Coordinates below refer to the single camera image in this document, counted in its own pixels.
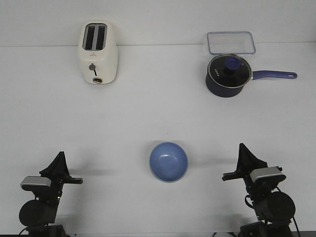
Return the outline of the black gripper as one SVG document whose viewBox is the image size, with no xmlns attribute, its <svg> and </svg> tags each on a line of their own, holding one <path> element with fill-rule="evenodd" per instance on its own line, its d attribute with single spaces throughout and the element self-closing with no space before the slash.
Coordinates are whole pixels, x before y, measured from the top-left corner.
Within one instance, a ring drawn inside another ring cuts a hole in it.
<svg viewBox="0 0 316 237">
<path fill-rule="evenodd" d="M 246 191 L 251 198 L 261 198 L 267 196 L 272 190 L 276 189 L 279 183 L 253 183 L 250 172 L 254 169 L 267 168 L 268 165 L 255 157 L 255 155 L 243 144 L 240 143 L 238 151 L 237 170 L 231 173 L 224 173 L 222 180 L 243 179 Z"/>
<path fill-rule="evenodd" d="M 82 184 L 82 178 L 74 178 L 70 176 L 65 153 L 59 152 L 53 162 L 44 170 L 40 171 L 39 174 L 43 177 L 49 177 L 51 180 L 50 198 L 58 198 L 62 196 L 63 186 L 65 184 Z"/>
</svg>

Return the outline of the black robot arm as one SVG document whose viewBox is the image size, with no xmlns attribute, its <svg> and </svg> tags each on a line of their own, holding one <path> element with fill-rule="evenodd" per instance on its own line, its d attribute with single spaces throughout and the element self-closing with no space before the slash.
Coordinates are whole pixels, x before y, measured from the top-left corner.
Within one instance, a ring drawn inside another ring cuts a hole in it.
<svg viewBox="0 0 316 237">
<path fill-rule="evenodd" d="M 282 168 L 269 167 L 240 143 L 236 170 L 222 176 L 223 181 L 235 179 L 244 181 L 245 204 L 255 211 L 258 219 L 241 226 L 238 236 L 292 237 L 289 224 L 295 220 L 296 207 L 293 199 L 278 188 L 279 183 L 286 179 Z"/>
<path fill-rule="evenodd" d="M 19 220 L 29 237 L 66 237 L 62 225 L 55 225 L 58 206 L 65 184 L 82 184 L 82 178 L 70 175 L 65 153 L 60 151 L 53 162 L 39 172 L 40 176 L 27 176 L 20 187 L 34 194 L 19 211 Z"/>
</svg>

